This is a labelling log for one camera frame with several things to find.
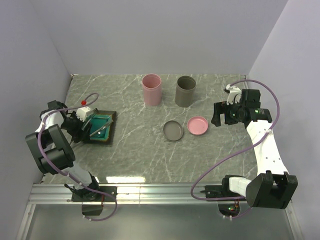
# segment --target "gray lid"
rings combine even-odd
[[[171,140],[177,141],[182,138],[184,134],[184,129],[177,121],[167,121],[163,126],[164,136]]]

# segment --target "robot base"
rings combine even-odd
[[[116,186],[100,186],[99,191],[104,192],[106,194],[110,194],[114,196],[115,198],[117,197],[117,187]],[[103,207],[103,202],[114,202],[115,200],[110,197],[110,196],[99,196],[95,200],[88,200],[84,199],[76,194],[72,194],[71,197],[71,202],[78,203],[87,203],[87,202],[101,202],[101,205],[87,205],[84,204],[81,206],[81,211],[82,215],[84,216],[99,216],[102,213],[102,210],[104,209]]]

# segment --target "cylindrical container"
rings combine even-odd
[[[148,106],[161,103],[161,78],[156,74],[147,74],[142,79],[143,100]]]
[[[182,108],[187,108],[192,104],[196,81],[190,76],[179,77],[176,83],[175,103]]]

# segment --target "pink cup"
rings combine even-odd
[[[147,74],[142,79],[143,99],[148,106],[161,103],[161,78],[157,74]]]

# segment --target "aluminum frame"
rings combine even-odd
[[[192,183],[108,183],[100,186],[117,186],[119,205],[167,205],[167,204],[218,204],[217,201],[201,201],[190,195]],[[196,196],[205,197],[200,191],[205,185],[221,185],[220,182],[199,183],[194,189]],[[36,205],[100,205],[101,202],[72,202],[72,193],[62,184],[34,184],[26,210],[17,234],[17,240],[25,240],[34,215]],[[294,239],[303,240],[303,234],[296,217],[292,201],[285,209]]]

